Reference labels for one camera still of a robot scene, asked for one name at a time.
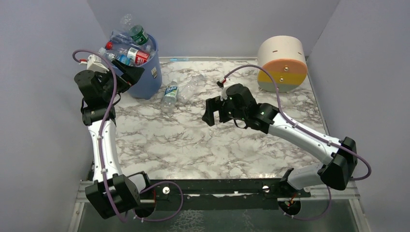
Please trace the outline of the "red label clear bottle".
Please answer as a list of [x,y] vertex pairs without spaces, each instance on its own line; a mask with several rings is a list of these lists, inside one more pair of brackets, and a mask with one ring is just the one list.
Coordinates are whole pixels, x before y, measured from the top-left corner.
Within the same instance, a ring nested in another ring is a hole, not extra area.
[[105,49],[107,52],[119,55],[120,57],[124,56],[130,59],[130,63],[136,66],[146,63],[150,57],[149,53],[146,53],[145,51],[139,50],[128,44],[108,42],[105,45]]

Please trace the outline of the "blue label clear bottle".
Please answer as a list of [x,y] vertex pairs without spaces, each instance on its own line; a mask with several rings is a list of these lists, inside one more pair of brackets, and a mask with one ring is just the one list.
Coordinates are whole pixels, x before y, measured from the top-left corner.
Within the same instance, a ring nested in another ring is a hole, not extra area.
[[119,62],[123,63],[124,65],[135,67],[135,64],[130,58],[128,58],[126,55],[123,55],[115,50],[107,50],[101,47],[98,53],[100,55],[103,55],[105,58],[107,58],[110,61],[113,61],[116,59]]

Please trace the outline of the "clear bottle red cap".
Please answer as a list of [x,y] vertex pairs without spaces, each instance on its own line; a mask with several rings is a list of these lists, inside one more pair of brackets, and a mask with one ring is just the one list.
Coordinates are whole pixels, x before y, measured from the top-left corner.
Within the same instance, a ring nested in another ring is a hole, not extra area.
[[202,73],[196,76],[192,76],[190,81],[179,92],[179,100],[182,103],[188,102],[192,96],[197,92],[206,79],[206,74]]

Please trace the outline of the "dark green label bottle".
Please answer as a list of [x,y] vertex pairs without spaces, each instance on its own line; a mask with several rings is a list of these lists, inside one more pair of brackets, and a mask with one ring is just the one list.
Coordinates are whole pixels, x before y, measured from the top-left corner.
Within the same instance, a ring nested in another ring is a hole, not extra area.
[[124,15],[120,20],[120,25],[138,46],[144,48],[145,50],[147,50],[148,45],[151,48],[153,47],[152,40],[149,38],[142,25],[138,24],[138,21],[133,15]]

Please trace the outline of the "blue green label bottle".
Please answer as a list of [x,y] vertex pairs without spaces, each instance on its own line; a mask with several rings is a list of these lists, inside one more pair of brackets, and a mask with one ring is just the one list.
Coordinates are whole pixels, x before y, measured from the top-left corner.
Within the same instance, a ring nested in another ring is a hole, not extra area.
[[177,102],[178,83],[174,79],[166,87],[164,96],[161,101],[161,109],[164,113],[172,113]]

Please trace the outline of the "Ganten small water bottle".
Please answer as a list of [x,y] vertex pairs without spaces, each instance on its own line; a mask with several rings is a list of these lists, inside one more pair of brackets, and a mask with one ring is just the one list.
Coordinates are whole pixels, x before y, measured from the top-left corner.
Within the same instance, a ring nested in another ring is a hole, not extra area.
[[119,31],[117,29],[112,30],[110,35],[110,41],[118,44],[132,44],[133,40],[127,32]]

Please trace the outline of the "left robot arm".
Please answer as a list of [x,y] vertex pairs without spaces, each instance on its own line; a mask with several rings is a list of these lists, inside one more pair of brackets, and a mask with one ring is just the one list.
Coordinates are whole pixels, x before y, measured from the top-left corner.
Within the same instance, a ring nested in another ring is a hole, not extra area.
[[144,68],[112,61],[122,75],[115,72],[84,70],[76,74],[75,83],[83,95],[82,120],[92,138],[94,176],[92,185],[85,188],[88,201],[104,219],[137,208],[140,193],[150,186],[144,172],[127,177],[123,174],[116,149],[116,113],[114,98],[135,85]]

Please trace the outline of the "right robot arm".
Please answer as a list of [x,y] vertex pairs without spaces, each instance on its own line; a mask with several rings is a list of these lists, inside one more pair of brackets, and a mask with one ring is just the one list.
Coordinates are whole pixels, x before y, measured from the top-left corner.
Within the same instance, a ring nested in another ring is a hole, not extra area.
[[250,90],[242,84],[224,89],[223,95],[205,101],[202,120],[214,126],[214,112],[219,122],[243,121],[245,129],[251,128],[282,138],[316,157],[320,164],[305,168],[290,168],[280,181],[280,186],[295,192],[305,187],[327,185],[336,190],[345,190],[357,165],[355,141],[329,137],[306,127],[281,114],[269,103],[257,103]]

